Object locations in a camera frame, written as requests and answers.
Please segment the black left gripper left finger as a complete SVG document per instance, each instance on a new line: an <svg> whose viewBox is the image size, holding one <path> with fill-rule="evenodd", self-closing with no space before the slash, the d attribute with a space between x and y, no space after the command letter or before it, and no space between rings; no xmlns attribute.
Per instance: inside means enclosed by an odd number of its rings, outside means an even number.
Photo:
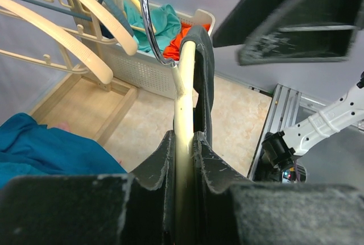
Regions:
<svg viewBox="0 0 364 245"><path fill-rule="evenodd" d="M21 176L1 190L2 244L173 244L175 134L128 174Z"/></svg>

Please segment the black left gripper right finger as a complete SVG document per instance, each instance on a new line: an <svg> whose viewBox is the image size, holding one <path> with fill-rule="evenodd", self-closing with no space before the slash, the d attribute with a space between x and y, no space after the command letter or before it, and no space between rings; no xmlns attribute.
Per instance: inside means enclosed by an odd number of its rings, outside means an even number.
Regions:
<svg viewBox="0 0 364 245"><path fill-rule="evenodd" d="M252 182L193 138L199 244L362 244L363 194L347 185Z"/></svg>

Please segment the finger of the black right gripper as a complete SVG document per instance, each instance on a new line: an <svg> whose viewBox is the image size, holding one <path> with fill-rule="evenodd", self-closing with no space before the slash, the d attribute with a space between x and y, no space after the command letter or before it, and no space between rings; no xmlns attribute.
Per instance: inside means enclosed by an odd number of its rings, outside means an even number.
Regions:
<svg viewBox="0 0 364 245"><path fill-rule="evenodd" d="M239 65L348 60L363 29L363 0L239 0L212 36L238 46Z"/></svg>

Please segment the dark grey t-shirt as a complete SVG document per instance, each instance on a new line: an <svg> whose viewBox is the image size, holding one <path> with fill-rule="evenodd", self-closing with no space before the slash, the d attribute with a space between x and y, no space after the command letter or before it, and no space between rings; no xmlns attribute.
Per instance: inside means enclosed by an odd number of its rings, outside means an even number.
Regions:
<svg viewBox="0 0 364 245"><path fill-rule="evenodd" d="M189 29L181 45L188 41L193 41L196 45L193 88L198 93L198 99L193 109L193 129L194 132L203 132L211 146L213 139L211 112L214 102L215 74L213 46L207 30L200 25Z"/></svg>

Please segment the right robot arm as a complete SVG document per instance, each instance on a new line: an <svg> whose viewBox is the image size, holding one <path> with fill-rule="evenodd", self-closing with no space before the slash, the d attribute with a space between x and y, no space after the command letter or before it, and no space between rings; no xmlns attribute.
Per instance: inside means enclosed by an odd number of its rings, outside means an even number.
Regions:
<svg viewBox="0 0 364 245"><path fill-rule="evenodd" d="M240 0L212 36L238 45L239 65L345 61L363 29L363 0ZM313 146L363 119L363 81L337 101L296 122L300 94L276 87L248 172L255 181L297 182L297 160Z"/></svg>

